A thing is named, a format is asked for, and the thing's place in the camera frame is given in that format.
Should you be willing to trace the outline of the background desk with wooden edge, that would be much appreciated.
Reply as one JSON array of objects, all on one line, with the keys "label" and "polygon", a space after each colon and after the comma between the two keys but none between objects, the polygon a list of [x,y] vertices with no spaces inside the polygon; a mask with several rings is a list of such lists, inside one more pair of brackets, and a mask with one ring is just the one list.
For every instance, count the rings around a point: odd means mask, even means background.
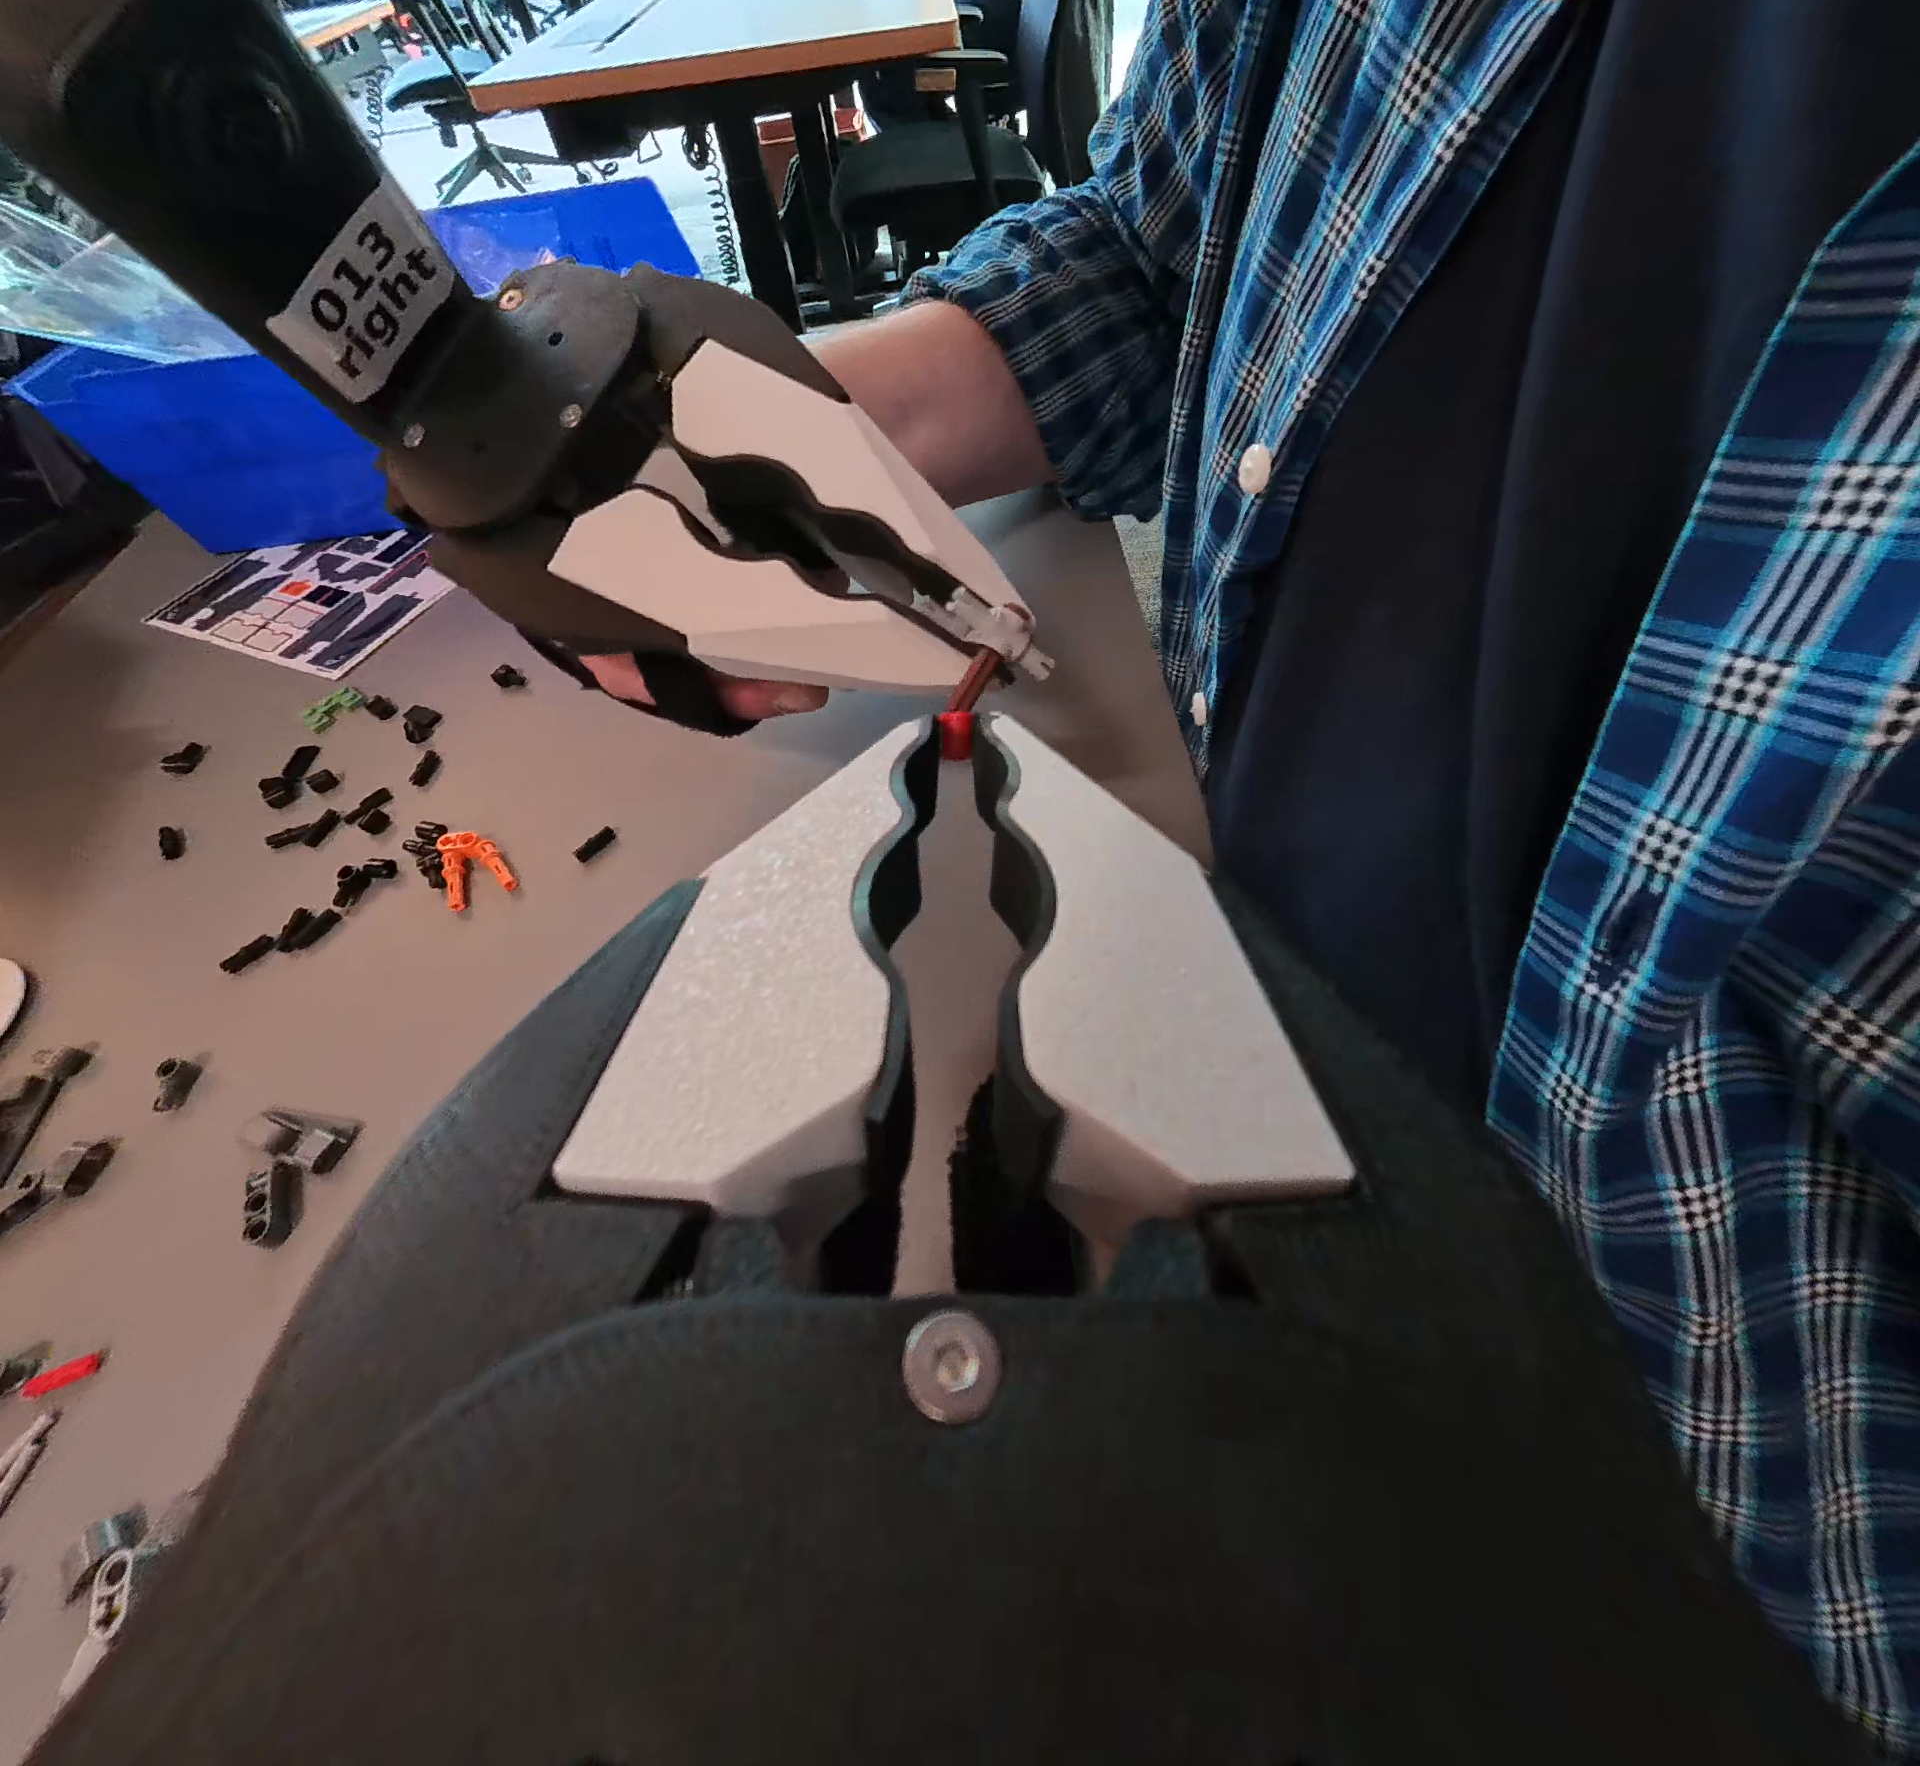
[{"label": "background desk with wooden edge", "polygon": [[611,160],[660,127],[707,127],[751,294],[805,320],[763,164],[761,115],[788,115],[831,314],[854,276],[828,211],[831,95],[959,46],[952,0],[591,0],[471,84],[481,113],[536,113],[565,161]]}]

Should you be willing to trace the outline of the pile of black lego pins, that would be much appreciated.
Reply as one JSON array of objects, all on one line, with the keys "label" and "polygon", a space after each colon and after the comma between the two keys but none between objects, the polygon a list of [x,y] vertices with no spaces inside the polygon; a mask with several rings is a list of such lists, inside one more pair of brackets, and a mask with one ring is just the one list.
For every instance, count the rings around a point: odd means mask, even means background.
[{"label": "pile of black lego pins", "polygon": [[[611,933],[634,903],[624,842],[580,861],[604,824],[635,824],[630,748],[611,708],[517,653],[527,685],[491,678],[492,651],[452,673],[369,674],[369,704],[328,733],[299,725],[319,685],[185,653],[196,679],[160,701],[157,752],[203,743],[189,774],[145,768],[115,854],[115,930],[139,938],[178,987],[400,988],[456,1006],[532,999]],[[478,831],[520,890],[469,872],[469,908],[447,905],[436,841]]]}]

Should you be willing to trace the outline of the group of light grey lego pieces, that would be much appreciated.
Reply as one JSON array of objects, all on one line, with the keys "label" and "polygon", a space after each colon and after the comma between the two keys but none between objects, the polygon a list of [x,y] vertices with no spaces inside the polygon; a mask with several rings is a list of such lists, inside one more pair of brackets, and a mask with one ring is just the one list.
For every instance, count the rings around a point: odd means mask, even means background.
[{"label": "group of light grey lego pieces", "polygon": [[[3,1449],[3,1513],[11,1509],[54,1437],[57,1415],[36,1415]],[[148,1513],[139,1500],[104,1513],[82,1527],[60,1557],[60,1598],[82,1607],[82,1640],[76,1662],[98,1662],[115,1645],[133,1608],[134,1557],[148,1538]]]}]

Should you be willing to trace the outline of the clear plastic bag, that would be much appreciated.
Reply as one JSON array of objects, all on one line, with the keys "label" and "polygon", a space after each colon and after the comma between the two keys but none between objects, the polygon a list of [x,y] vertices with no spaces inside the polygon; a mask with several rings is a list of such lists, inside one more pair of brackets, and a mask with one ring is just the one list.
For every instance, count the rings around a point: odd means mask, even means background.
[{"label": "clear plastic bag", "polygon": [[11,199],[3,200],[3,328],[160,364],[251,350],[115,236],[87,243]]}]

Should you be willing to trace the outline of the thin grey lego liftarm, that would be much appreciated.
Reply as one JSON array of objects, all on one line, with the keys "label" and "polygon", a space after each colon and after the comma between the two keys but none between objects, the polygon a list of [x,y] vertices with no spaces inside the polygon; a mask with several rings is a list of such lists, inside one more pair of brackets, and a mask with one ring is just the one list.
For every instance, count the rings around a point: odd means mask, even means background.
[{"label": "thin grey lego liftarm", "polygon": [[1020,602],[991,602],[955,583],[944,600],[914,593],[908,616],[931,624],[955,651],[996,656],[1013,678],[1046,679],[1054,673],[1054,659],[1036,645],[1036,622]]}]

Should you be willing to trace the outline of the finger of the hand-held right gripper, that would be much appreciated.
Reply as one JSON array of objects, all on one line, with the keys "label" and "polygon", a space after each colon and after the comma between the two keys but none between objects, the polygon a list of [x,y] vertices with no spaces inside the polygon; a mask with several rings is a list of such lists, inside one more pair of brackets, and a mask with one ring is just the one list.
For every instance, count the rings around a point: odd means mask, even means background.
[{"label": "finger of the hand-held right gripper", "polygon": [[842,595],[944,600],[963,583],[1036,622],[984,540],[854,403],[701,339],[666,385],[666,412],[699,518],[736,549]]},{"label": "finger of the hand-held right gripper", "polygon": [[908,598],[831,595],[788,558],[726,555],[646,485],[576,518],[547,571],[681,633],[697,662],[726,674],[931,693],[967,666],[952,633],[911,616]]}]

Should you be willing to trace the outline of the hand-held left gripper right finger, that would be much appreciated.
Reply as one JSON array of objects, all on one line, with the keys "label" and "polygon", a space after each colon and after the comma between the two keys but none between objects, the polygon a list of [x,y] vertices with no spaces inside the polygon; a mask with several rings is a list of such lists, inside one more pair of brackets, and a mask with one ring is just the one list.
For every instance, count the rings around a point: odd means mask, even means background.
[{"label": "hand-held left gripper right finger", "polygon": [[996,996],[996,1229],[1119,1248],[1148,1219],[1354,1184],[1309,1068],[1181,845],[1004,715],[977,721]]}]

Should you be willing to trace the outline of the brown lego axle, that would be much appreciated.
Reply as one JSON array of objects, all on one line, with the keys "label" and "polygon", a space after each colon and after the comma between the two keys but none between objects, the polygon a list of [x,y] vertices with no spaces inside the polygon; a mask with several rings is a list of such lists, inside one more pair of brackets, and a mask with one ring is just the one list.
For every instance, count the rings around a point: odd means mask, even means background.
[{"label": "brown lego axle", "polygon": [[984,616],[969,620],[967,648],[971,656],[967,673],[952,685],[941,710],[977,708],[977,699],[1022,664],[1033,648],[1033,615],[1017,602],[991,606]]}]

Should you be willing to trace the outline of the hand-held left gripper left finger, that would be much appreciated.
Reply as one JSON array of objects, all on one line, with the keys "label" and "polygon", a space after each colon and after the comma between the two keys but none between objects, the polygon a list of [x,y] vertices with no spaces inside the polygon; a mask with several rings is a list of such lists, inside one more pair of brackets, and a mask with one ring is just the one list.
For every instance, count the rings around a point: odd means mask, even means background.
[{"label": "hand-held left gripper left finger", "polygon": [[891,951],[922,908],[940,766],[937,726],[905,721],[707,867],[554,1159],[558,1193],[898,1253],[914,1064]]}]

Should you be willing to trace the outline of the lego sticker sheet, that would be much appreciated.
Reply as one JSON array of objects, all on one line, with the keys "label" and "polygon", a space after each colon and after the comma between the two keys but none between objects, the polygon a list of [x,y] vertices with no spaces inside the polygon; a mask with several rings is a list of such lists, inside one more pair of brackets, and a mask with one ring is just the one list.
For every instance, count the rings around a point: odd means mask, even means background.
[{"label": "lego sticker sheet", "polygon": [[394,528],[235,554],[145,624],[247,662],[345,678],[449,593],[420,538]]}]

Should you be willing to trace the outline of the person's right forearm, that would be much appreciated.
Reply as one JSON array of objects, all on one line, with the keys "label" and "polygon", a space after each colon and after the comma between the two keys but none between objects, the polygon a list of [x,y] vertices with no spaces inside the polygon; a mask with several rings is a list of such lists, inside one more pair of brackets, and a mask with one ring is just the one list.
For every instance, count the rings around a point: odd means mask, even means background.
[{"label": "person's right forearm", "polygon": [[918,299],[807,332],[805,347],[944,505],[1054,485],[1013,372],[960,308]]}]

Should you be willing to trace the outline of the pile of dark lego connectors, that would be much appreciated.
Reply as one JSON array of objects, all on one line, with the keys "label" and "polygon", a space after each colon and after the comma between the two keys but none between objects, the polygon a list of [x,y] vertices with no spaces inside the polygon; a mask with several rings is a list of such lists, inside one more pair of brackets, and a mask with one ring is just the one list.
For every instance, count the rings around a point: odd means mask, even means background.
[{"label": "pile of dark lego connectors", "polygon": [[[36,1065],[3,1091],[3,1237],[68,1200],[82,1200],[111,1171],[120,1148],[112,1135],[76,1137],[51,1155],[36,1155],[42,1126],[90,1060],[93,1051],[86,1046],[39,1056]],[[295,1106],[263,1106],[252,1116],[240,1135],[252,1155],[246,1174],[241,1239],[261,1251],[284,1244],[299,1219],[305,1182],[334,1174],[364,1129],[350,1116]]]}]

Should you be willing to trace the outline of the black office chair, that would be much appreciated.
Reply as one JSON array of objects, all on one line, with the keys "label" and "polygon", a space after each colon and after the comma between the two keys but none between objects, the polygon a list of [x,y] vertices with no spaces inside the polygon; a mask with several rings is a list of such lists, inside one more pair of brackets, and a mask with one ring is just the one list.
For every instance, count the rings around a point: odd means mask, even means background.
[{"label": "black office chair", "polygon": [[885,229],[900,273],[984,218],[1088,175],[1113,87],[1113,0],[955,0],[959,46],[860,80],[876,137],[831,175],[828,215]]},{"label": "black office chair", "polygon": [[522,192],[554,160],[502,146],[485,133],[473,82],[503,54],[492,25],[469,0],[284,0],[308,58],[336,84],[364,84],[369,133],[387,113],[427,115],[442,146],[471,137],[459,161],[436,182],[436,200],[462,199],[478,179]]}]

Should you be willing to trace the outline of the blue storage bin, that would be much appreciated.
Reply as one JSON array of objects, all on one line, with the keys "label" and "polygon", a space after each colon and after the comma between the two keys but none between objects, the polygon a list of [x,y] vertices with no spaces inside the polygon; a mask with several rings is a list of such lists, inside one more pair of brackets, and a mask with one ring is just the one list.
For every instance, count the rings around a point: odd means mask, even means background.
[{"label": "blue storage bin", "polygon": [[[611,273],[699,263],[646,175],[427,215],[473,292],[542,252]],[[394,531],[375,445],[258,352],[155,364],[65,345],[3,385],[215,554]]]}]

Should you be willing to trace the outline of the person's right hand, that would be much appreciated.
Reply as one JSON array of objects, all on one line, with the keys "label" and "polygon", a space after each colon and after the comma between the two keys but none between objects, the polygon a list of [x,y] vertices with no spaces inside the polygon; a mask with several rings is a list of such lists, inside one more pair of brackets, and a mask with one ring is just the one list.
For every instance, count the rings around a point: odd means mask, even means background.
[{"label": "person's right hand", "polygon": [[710,737],[812,714],[828,699],[825,685],[721,674],[681,653],[583,653],[580,678],[630,710]]}]

